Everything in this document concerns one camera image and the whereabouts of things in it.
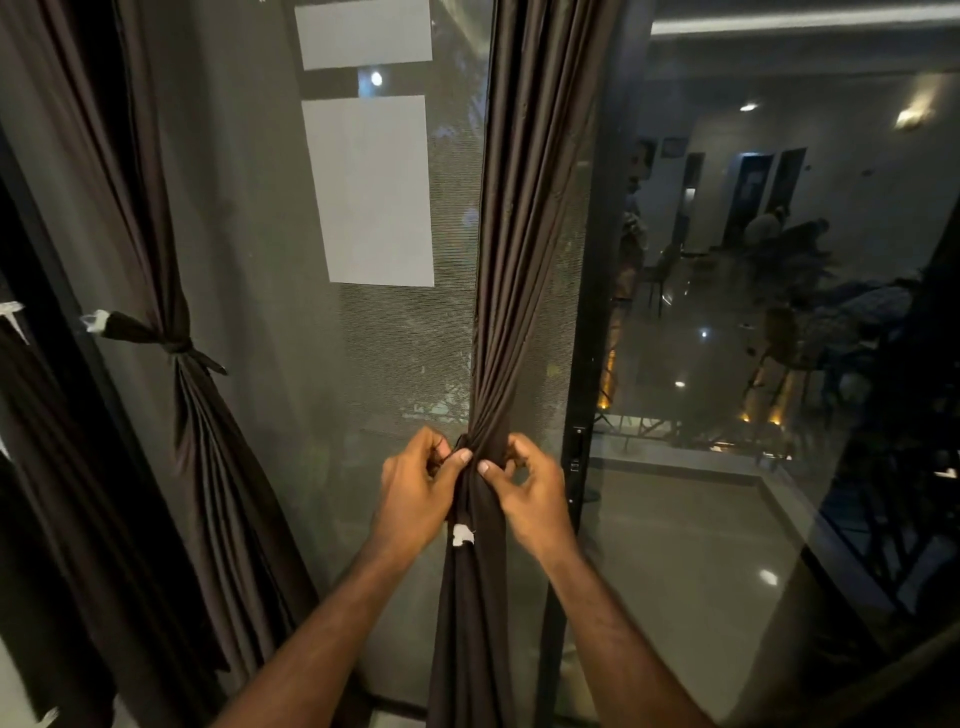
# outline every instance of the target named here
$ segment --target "ceiling light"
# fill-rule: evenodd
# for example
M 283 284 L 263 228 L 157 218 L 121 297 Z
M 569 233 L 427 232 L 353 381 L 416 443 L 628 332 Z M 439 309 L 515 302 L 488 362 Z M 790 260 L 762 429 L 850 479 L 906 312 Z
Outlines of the ceiling light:
M 720 15 L 684 20 L 655 20 L 653 39 L 676 36 L 713 36 L 772 31 L 825 31 L 844 28 L 894 28 L 960 23 L 960 3 L 895 5 L 862 10 L 767 12 L 758 15 Z

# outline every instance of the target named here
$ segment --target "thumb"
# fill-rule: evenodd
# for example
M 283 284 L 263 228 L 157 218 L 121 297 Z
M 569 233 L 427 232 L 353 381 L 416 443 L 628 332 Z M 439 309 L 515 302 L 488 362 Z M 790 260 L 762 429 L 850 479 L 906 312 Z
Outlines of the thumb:
M 473 453 L 467 448 L 451 453 L 433 479 L 433 492 L 446 503 L 447 507 L 453 502 L 453 488 L 457 484 L 457 475 L 467 466 L 471 457 Z
M 510 482 L 507 474 L 504 473 L 496 463 L 492 463 L 490 460 L 481 460 L 477 466 L 477 472 L 480 473 L 490 487 L 496 491 L 501 506 L 503 505 L 504 499 L 516 490 L 516 485 Z

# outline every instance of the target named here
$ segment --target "white paper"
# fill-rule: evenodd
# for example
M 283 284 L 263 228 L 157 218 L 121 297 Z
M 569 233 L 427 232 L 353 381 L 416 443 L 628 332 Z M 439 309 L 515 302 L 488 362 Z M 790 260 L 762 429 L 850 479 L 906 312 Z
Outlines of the white paper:
M 423 97 L 302 104 L 331 282 L 433 287 Z
M 303 68 L 432 61 L 428 0 L 359 0 L 295 8 Z

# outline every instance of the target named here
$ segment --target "doorway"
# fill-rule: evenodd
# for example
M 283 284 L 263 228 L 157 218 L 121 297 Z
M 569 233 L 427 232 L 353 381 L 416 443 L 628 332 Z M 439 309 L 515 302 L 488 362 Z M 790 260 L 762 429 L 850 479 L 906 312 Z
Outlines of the doorway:
M 730 215 L 723 231 L 724 248 L 738 246 L 747 224 L 756 217 L 774 162 L 773 155 L 744 154 L 740 158 L 740 172 L 733 188 Z
M 770 186 L 770 199 L 767 200 L 767 212 L 773 212 L 778 207 L 790 208 L 793 200 L 793 191 L 797 188 L 797 181 L 804 169 L 806 147 L 788 149 L 780 155 L 777 172 L 774 173 L 774 182 Z
M 677 217 L 673 223 L 673 236 L 670 240 L 674 247 L 681 250 L 684 248 L 686 236 L 690 232 L 690 220 L 693 217 L 697 187 L 700 184 L 700 175 L 704 169 L 706 156 L 703 152 L 692 152 L 686 156 L 684 181 L 680 190 L 680 204 L 677 206 Z

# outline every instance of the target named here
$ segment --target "white tape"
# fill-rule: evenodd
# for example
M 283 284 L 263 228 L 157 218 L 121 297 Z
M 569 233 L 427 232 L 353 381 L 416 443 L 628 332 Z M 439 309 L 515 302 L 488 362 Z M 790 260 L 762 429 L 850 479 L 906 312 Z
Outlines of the white tape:
M 462 546 L 464 541 L 469 541 L 472 544 L 473 541 L 473 531 L 469 529 L 469 526 L 463 525 L 462 523 L 454 523 L 453 525 L 453 545 Z
M 54 720 L 60 717 L 60 708 L 51 708 L 47 711 L 47 715 L 44 716 L 40 722 L 36 725 L 36 728 L 49 728 L 54 724 Z
M 80 317 L 80 320 L 84 322 L 86 326 L 87 333 L 103 333 L 107 330 L 107 319 L 110 317 L 110 312 L 105 311 L 103 308 L 94 311 L 93 313 L 87 313 Z
M 27 341 L 27 337 L 23 334 L 23 329 L 20 328 L 20 324 L 16 322 L 16 316 L 14 313 L 23 310 L 23 303 L 20 301 L 7 301 L 6 303 L 0 303 L 0 316 L 3 316 L 7 321 L 10 322 L 10 325 L 20 334 L 20 338 L 24 341 Z

